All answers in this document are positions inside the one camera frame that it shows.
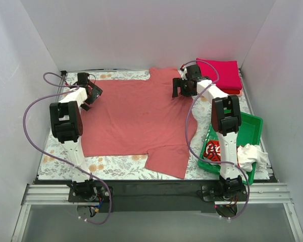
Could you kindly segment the salmon pink t shirt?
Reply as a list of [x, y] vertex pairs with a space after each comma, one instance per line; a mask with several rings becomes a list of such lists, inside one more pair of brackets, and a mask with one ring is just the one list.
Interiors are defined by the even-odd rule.
[[185, 178], [187, 142], [197, 130], [190, 97], [172, 97], [175, 68], [149, 70], [147, 80], [99, 80], [102, 95], [82, 111], [82, 150], [86, 157], [148, 156], [149, 170]]

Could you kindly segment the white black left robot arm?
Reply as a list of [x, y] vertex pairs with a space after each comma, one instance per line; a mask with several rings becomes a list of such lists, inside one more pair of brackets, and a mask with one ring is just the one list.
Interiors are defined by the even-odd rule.
[[78, 73], [75, 84], [79, 89], [67, 94], [59, 102], [51, 103], [49, 111], [52, 134], [66, 151], [68, 161], [75, 166], [70, 188], [74, 195], [92, 202], [97, 198], [97, 189], [93, 178], [88, 175], [89, 169], [82, 150], [83, 123], [80, 109], [88, 111], [103, 91], [89, 77], [89, 73]]

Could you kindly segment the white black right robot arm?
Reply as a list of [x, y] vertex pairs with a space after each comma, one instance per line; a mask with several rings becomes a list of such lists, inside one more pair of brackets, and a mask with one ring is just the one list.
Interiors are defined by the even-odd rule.
[[203, 76], [197, 64], [188, 62], [181, 66], [180, 78], [173, 79], [172, 97], [182, 95], [192, 97], [195, 103], [200, 96], [205, 97], [211, 104], [211, 125], [216, 132], [220, 147], [219, 181], [217, 187], [209, 192], [210, 196], [218, 196], [223, 200], [232, 199], [242, 191], [242, 179], [245, 173], [238, 165], [237, 135], [241, 126], [241, 112], [239, 99], [236, 95], [228, 95], [216, 86], [217, 78], [212, 81]]

